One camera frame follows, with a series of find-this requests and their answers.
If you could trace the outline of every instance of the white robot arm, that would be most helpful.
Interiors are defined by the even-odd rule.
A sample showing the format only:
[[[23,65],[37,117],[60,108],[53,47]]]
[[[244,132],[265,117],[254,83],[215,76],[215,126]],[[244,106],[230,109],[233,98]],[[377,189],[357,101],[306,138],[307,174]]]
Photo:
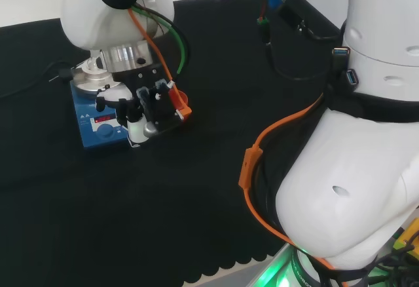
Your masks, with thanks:
[[[419,0],[349,3],[344,45],[355,93],[417,105]],[[327,109],[276,196],[289,238],[337,269],[370,264],[419,205],[418,133],[419,119],[374,122]]]
[[[140,14],[132,16],[139,22],[135,24],[127,11],[138,4],[171,22],[173,1],[116,1],[64,0],[61,21],[75,46],[92,51],[92,58],[73,74],[75,88],[89,95],[98,92],[97,110],[115,108],[118,122],[128,130],[129,142],[138,147],[151,136],[181,124],[191,110],[163,61],[153,62],[146,37],[138,27],[145,30],[148,39],[169,29],[161,30],[156,18]]]
[[[174,19],[172,0],[138,3]],[[137,19],[148,31],[154,25],[144,16],[138,15]],[[143,40],[126,10],[113,9],[102,0],[64,0],[61,23],[71,43],[85,50],[105,50]]]

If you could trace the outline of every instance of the black cable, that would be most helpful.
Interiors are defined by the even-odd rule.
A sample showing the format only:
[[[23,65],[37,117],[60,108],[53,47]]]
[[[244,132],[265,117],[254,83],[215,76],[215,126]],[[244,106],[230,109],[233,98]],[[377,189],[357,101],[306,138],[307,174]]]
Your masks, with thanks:
[[[376,267],[377,265],[383,263],[384,261],[386,261],[388,259],[391,259],[394,256],[399,256],[401,254],[404,254],[406,252],[410,252],[412,250],[414,250],[414,246],[412,246],[411,244],[404,247],[404,248],[394,250],[392,253],[387,254],[386,256],[383,256],[383,257],[379,258],[378,260],[376,260],[375,263],[374,263],[374,267]]]
[[[270,216],[267,214],[267,211],[264,209],[265,207],[265,203],[262,203],[261,201],[263,201],[263,198],[259,198],[257,196],[257,189],[259,186],[259,172],[261,169],[261,158],[259,158],[255,164],[255,168],[253,169],[253,172],[251,174],[251,187],[250,187],[250,194],[252,195],[252,204],[255,207],[256,211],[259,213],[259,215],[262,217],[263,220],[265,220],[265,222],[267,222],[269,224],[269,226],[271,226],[272,228],[274,228],[275,230],[281,232],[278,229],[278,225],[276,225],[276,222],[270,218]]]
[[[157,12],[155,10],[152,10],[152,9],[148,9],[147,7],[143,7],[142,5],[140,5],[138,3],[136,3],[134,6],[137,9],[143,10],[143,11],[145,11],[145,12],[151,14],[151,15],[155,15],[155,16],[160,17],[161,19],[165,20],[177,32],[177,34],[182,39],[183,44],[185,45],[186,60],[185,60],[185,66],[183,68],[183,69],[185,69],[185,67],[188,66],[189,60],[191,58],[191,46],[190,46],[189,41],[186,38],[185,34],[171,20],[169,20],[167,17],[165,17],[164,15],[160,14],[159,12]]]
[[[37,78],[35,78],[32,82],[30,82],[30,83],[28,83],[26,86],[23,86],[22,88],[19,88],[19,89],[16,89],[16,90],[13,90],[13,91],[11,91],[11,92],[8,92],[8,93],[6,93],[6,94],[2,94],[2,95],[0,95],[0,100],[4,100],[4,99],[6,99],[6,98],[9,98],[9,97],[11,97],[11,96],[14,96],[14,95],[17,95],[17,94],[19,94],[19,93],[21,93],[21,92],[25,92],[25,91],[27,91],[27,90],[29,90],[29,89],[31,89],[31,88],[33,88],[33,87],[35,87],[36,85],[38,85],[39,83],[41,83],[42,81],[43,81],[43,77],[51,70],[51,69],[53,69],[55,66],[57,66],[57,65],[61,65],[61,64],[66,64],[66,65],[68,65],[68,66],[70,66],[70,67],[73,67],[73,64],[70,64],[69,62],[67,62],[67,61],[62,61],[62,60],[59,60],[59,61],[55,61],[55,62],[52,62],[51,64],[49,64],[45,69],[44,69],[44,71],[40,74],[40,76],[38,76]]]
[[[344,32],[346,30],[346,21],[343,23],[342,27],[340,28],[340,34],[339,36],[333,37],[333,40],[331,41],[336,41],[337,45],[342,45],[343,42],[343,37],[344,37]],[[315,79],[319,79],[321,77],[325,77],[329,74],[330,69],[328,68],[325,71],[322,71],[320,73],[317,73],[315,75],[312,76],[306,76],[306,77],[294,77],[291,76],[289,74],[287,74],[286,72],[282,71],[280,68],[278,68],[275,64],[275,57],[274,57],[274,52],[273,52],[273,48],[272,48],[272,43],[269,42],[265,45],[265,53],[266,53],[266,58],[271,66],[271,68],[280,76],[285,77],[286,79],[289,79],[290,81],[312,81]]]
[[[412,245],[412,243],[413,243],[413,241],[416,239],[416,238],[418,238],[419,237],[419,231],[417,231],[413,236],[412,236],[412,238],[410,238],[409,239],[409,241],[406,243],[406,246],[410,246],[410,245]]]
[[[418,287],[419,286],[419,276],[408,276],[401,278],[401,287]]]
[[[160,25],[160,23],[157,21],[157,19],[155,18],[155,16],[154,15],[150,15],[151,16],[151,19],[152,20],[154,20],[155,22],[156,22],[156,24],[157,24],[157,26],[160,28],[160,30],[162,31],[162,33],[164,33],[164,30],[163,30],[163,27]]]
[[[301,28],[302,34],[303,34],[305,37],[307,37],[307,38],[309,38],[309,39],[311,39],[311,40],[313,40],[313,41],[317,41],[317,42],[320,42],[320,43],[332,43],[332,42],[334,42],[334,41],[339,41],[339,39],[340,39],[340,36],[341,36],[342,32],[344,32],[344,29],[346,28],[346,21],[343,23],[343,25],[342,25],[342,27],[341,27],[341,29],[340,29],[339,35],[336,35],[336,36],[322,37],[322,36],[316,35],[316,34],[315,34],[315,33],[314,33],[314,32],[313,32],[310,28],[309,28],[309,26],[308,26],[308,21],[307,21],[307,20],[304,20],[304,21],[302,22],[302,24],[301,24],[300,28]]]
[[[382,275],[382,276],[373,276],[368,278],[368,285],[372,286],[375,284],[380,284],[381,282],[385,282],[389,279],[389,275]]]
[[[391,273],[391,272],[392,272],[392,269],[389,269],[389,268],[387,268],[387,267],[384,267],[384,266],[382,266],[382,265],[380,265],[380,264],[375,265],[375,267],[376,267],[377,269],[380,269],[381,271],[384,271],[384,272],[387,272],[387,273]]]
[[[402,228],[402,227],[400,227],[395,233],[394,233],[394,235],[392,236],[393,237],[393,239],[395,239],[395,240],[397,240],[398,238],[400,238],[400,236],[403,234],[405,232],[405,230]]]

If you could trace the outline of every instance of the power cord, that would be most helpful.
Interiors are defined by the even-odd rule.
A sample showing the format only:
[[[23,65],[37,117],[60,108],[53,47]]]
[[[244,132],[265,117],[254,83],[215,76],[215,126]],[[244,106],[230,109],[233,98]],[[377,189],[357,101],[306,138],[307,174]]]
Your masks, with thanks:
[[[346,21],[343,23],[342,28],[340,29],[340,34],[336,36],[328,36],[322,37],[316,35],[309,27],[308,21],[303,20],[299,26],[301,33],[309,40],[313,40],[319,43],[333,43],[333,42],[340,42],[340,45],[343,42],[343,35],[342,33],[345,32],[346,29]]]
[[[389,282],[390,286],[400,287],[418,287],[419,286],[419,262],[409,263],[407,261],[408,253],[416,247],[413,242],[419,237],[419,231],[416,232],[402,249],[394,250],[387,256],[378,259],[374,266],[387,275],[370,277],[369,285],[375,285],[380,282]]]
[[[279,68],[275,64],[275,56],[274,56],[274,51],[273,51],[273,46],[272,46],[272,40],[271,40],[270,22],[269,22],[268,18],[265,17],[263,20],[258,19],[258,25],[259,25],[259,31],[260,31],[260,34],[261,34],[262,42],[265,43],[266,59],[268,60],[268,63],[270,65],[270,67],[279,76],[285,77],[286,79],[289,79],[290,81],[312,81],[312,80],[316,80],[316,79],[325,77],[325,76],[327,76],[329,74],[329,68],[326,69],[325,71],[322,71],[322,72],[317,73],[315,75],[306,76],[306,77],[295,77],[295,76],[292,76],[292,75],[284,72],[281,68]],[[314,37],[316,37],[316,39],[319,39],[318,41],[321,41],[321,42],[328,42],[328,43],[330,43],[331,41],[332,42],[335,41],[336,42],[335,45],[342,45],[345,29],[346,29],[346,21],[343,23],[343,25],[342,25],[342,27],[340,29],[339,36],[336,36],[336,37],[319,37],[319,36],[314,36]]]
[[[26,86],[23,86],[22,88],[19,88],[19,89],[13,90],[11,92],[8,92],[6,94],[0,95],[0,100],[4,100],[4,99],[7,99],[7,98],[10,98],[10,97],[15,96],[17,94],[20,94],[21,92],[25,92],[25,91],[27,91],[27,90],[35,87],[39,83],[43,82],[43,78],[48,74],[48,72],[50,70],[52,70],[56,66],[61,66],[63,64],[65,64],[66,66],[69,66],[69,67],[73,67],[73,64],[70,64],[69,62],[63,61],[63,60],[52,62],[51,64],[49,64],[44,69],[44,71],[40,74],[40,76],[38,78],[35,78],[32,82],[28,83]]]

